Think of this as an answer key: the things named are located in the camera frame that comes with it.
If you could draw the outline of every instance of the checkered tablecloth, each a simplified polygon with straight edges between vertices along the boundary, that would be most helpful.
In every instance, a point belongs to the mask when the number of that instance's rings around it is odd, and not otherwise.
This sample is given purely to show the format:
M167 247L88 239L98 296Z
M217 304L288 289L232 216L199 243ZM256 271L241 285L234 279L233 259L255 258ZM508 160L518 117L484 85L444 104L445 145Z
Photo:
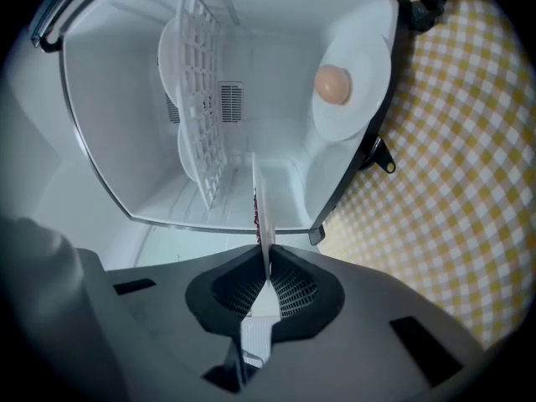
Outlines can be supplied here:
M488 347L533 295L533 72L491 0L449 0L410 55L381 132L397 170L356 175L320 251L399 278Z

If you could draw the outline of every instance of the brown egg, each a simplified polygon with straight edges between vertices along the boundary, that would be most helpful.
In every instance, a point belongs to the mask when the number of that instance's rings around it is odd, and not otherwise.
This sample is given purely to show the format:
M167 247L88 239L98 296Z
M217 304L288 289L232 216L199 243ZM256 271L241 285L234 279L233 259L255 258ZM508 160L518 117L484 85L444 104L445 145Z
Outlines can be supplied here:
M323 65L315 76L315 91L330 104L342 104L350 95L350 79L340 67Z

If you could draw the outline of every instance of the open refrigerator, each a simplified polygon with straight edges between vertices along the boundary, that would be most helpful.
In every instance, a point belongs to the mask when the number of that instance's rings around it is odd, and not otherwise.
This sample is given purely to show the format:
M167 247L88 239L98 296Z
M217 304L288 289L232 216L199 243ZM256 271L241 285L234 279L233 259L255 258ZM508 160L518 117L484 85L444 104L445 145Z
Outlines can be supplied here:
M30 34L59 52L76 136L129 218L254 233L255 156L275 232L316 243L359 169L394 171L379 128L411 30L444 1L46 0ZM388 87L331 141L312 114L315 74L337 38L369 36L390 54Z

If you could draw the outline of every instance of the air vent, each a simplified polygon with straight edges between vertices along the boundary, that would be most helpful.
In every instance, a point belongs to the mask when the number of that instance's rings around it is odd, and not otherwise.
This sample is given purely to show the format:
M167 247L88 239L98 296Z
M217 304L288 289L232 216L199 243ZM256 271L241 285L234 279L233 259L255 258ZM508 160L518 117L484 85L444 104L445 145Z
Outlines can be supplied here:
M169 95L166 94L166 106L167 106L167 117L172 124L178 124L181 121L180 116L178 115L178 108L173 104Z
M219 103L223 122L242 121L244 89L242 82L220 82Z

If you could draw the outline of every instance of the yellow and white checkered cloth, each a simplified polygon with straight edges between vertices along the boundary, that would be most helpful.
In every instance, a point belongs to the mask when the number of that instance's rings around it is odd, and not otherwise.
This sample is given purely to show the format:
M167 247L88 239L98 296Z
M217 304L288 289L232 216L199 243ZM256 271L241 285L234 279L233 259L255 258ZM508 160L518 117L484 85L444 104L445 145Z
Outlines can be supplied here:
M413 45L381 133L397 170L358 173L319 247L399 278L488 347L533 295L534 77L490 0L449 0Z

